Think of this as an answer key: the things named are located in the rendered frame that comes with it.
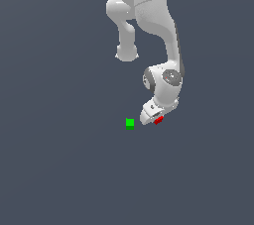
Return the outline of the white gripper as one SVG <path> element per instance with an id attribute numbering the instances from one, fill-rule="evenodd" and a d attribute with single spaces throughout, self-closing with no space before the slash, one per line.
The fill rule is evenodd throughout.
<path id="1" fill-rule="evenodd" d="M 175 110 L 178 105 L 179 99 L 176 99 L 169 107 L 160 107 L 154 102 L 154 99 L 150 99 L 143 105 L 143 109 L 140 114 L 140 121 L 143 125 L 154 123 L 154 121 L 159 117 L 165 116 Z"/>

